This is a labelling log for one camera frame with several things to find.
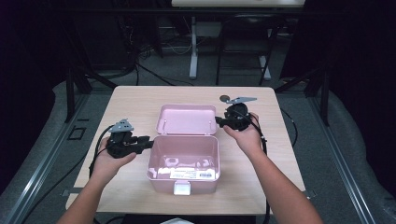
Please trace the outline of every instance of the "wooden table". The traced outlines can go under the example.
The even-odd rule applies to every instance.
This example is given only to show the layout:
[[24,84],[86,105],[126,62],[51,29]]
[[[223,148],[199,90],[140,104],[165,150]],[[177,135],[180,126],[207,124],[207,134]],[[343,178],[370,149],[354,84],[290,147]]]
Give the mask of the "wooden table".
[[[128,119],[134,126],[135,136],[149,135],[152,139],[158,135],[155,127],[162,105],[213,105],[217,109],[217,116],[224,118],[223,113],[229,105],[219,100],[223,94],[232,99],[238,96],[258,98],[246,105],[250,112],[260,116],[262,132],[268,141],[268,156],[300,190],[305,190],[272,89],[164,86],[117,87],[114,90],[74,188],[83,188],[87,183],[96,142],[108,126],[121,119]],[[219,139],[221,171],[215,193],[175,196],[156,192],[147,177],[150,149],[146,149],[134,161],[123,166],[106,186],[97,211],[126,214],[262,215],[265,213],[265,195],[250,161],[222,129],[218,129],[215,136]],[[72,193],[66,207],[77,196]]]

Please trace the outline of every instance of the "black cable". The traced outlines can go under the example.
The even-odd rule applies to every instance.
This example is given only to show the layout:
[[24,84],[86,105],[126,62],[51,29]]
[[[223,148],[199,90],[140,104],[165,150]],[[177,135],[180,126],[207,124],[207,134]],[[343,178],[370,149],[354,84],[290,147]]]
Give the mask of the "black cable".
[[[243,119],[247,120],[255,129],[256,131],[259,133],[260,135],[260,139],[262,140],[262,150],[264,151],[265,155],[267,154],[267,140],[265,140],[264,134],[262,133],[262,129],[260,127],[260,123],[259,121],[256,119],[256,117],[252,116],[251,114],[248,114],[249,117],[243,115],[242,113],[236,111],[236,110],[232,110],[234,113],[238,114],[239,116],[241,116]],[[251,121],[251,118],[254,118],[258,125],[256,125],[253,121]],[[264,222],[263,224],[268,224],[270,221],[270,209],[271,206],[268,203],[268,200],[265,201],[265,218],[264,218]]]
[[295,131],[295,136],[294,136],[294,141],[293,141],[293,143],[291,144],[291,146],[294,147],[294,145],[296,145],[297,138],[298,138],[297,125],[296,125],[296,123],[294,122],[294,119],[292,119],[291,116],[288,114],[288,112],[286,112],[286,111],[285,111],[284,109],[282,109],[281,107],[280,107],[280,110],[290,119],[291,123],[293,124],[294,131]]
[[123,217],[113,217],[109,221],[107,221],[106,224],[110,224],[111,222],[113,222],[115,220],[124,219],[124,218],[125,218],[125,216],[123,216]]
[[169,80],[172,80],[172,81],[177,81],[177,82],[186,83],[186,84],[189,84],[189,85],[193,86],[193,84],[190,83],[190,82],[185,82],[185,81],[181,81],[181,80],[176,80],[176,79],[172,79],[172,78],[169,78],[169,77],[161,77],[161,76],[155,74],[153,71],[149,70],[148,68],[146,68],[145,66],[143,66],[143,65],[140,64],[140,63],[136,63],[136,65],[139,66],[139,67],[141,67],[143,70],[149,72],[150,74],[154,75],[154,76],[157,77],[159,80],[165,82],[166,84],[168,84],[168,85],[170,85],[170,86],[176,86],[176,85],[173,84],[173,83],[171,83],[171,82],[168,82],[166,79],[169,79]]
[[132,67],[127,67],[123,69],[120,73],[117,74],[111,74],[111,75],[101,75],[101,77],[105,77],[107,79],[112,79],[116,77],[125,77],[126,75],[132,73],[134,71],[134,66]]
[[136,83],[135,83],[136,86],[139,85],[139,79],[140,79],[139,77],[140,77],[140,75],[139,75],[139,68],[136,67]]
[[114,126],[114,125],[108,126],[108,127],[100,134],[100,136],[99,136],[99,138],[98,138],[98,141],[96,142],[95,152],[94,152],[94,154],[93,154],[93,160],[92,160],[91,165],[90,165],[90,178],[91,178],[91,175],[92,175],[92,172],[93,172],[93,167],[95,166],[96,159],[97,159],[97,157],[98,157],[98,155],[99,155],[98,151],[99,151],[100,143],[102,142],[102,138],[103,138],[103,136],[105,135],[105,133],[107,133],[107,131],[110,130],[113,126]]
[[174,41],[176,42],[181,42],[181,43],[190,43],[190,39],[186,36],[183,35],[172,35],[172,37],[168,38],[168,39],[164,39],[162,40],[163,44],[170,44],[173,43]]
[[96,218],[93,218],[93,223],[100,224],[100,222],[98,220],[96,220]]

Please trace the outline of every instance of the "pink lunch box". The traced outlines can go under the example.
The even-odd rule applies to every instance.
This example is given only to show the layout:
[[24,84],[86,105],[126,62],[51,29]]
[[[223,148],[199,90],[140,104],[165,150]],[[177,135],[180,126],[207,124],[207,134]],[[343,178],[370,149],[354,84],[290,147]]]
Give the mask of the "pink lunch box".
[[148,179],[162,193],[213,193],[220,176],[218,125],[212,105],[163,105],[148,163]]

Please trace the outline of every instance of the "right hand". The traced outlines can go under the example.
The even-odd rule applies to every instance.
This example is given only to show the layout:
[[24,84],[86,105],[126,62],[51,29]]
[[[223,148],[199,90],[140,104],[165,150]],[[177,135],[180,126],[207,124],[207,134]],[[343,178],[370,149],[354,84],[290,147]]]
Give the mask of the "right hand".
[[91,179],[96,179],[104,186],[117,174],[121,166],[129,163],[136,157],[136,153],[131,153],[123,158],[114,159],[107,153],[108,137],[104,138],[99,147],[99,152],[102,151],[95,162]]
[[[252,117],[254,117],[251,119],[252,122],[259,127],[259,116],[254,113],[250,114]],[[249,158],[254,156],[256,153],[263,153],[262,140],[260,139],[259,132],[257,132],[253,125],[250,124],[242,132],[233,130],[226,125],[224,125],[223,129],[228,135],[236,140],[238,146]]]

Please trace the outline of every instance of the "left hand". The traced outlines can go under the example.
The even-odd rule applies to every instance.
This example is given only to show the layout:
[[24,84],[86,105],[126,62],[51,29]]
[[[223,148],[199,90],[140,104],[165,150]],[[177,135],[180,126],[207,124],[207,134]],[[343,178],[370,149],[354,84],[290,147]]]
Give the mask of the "left hand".
[[[102,140],[99,152],[106,148],[108,138],[109,137],[106,137]],[[123,158],[114,159],[107,153],[107,149],[105,149],[96,159],[91,179],[100,181],[100,183],[105,186],[117,174],[121,166],[129,163],[135,157],[136,153],[133,152]]]

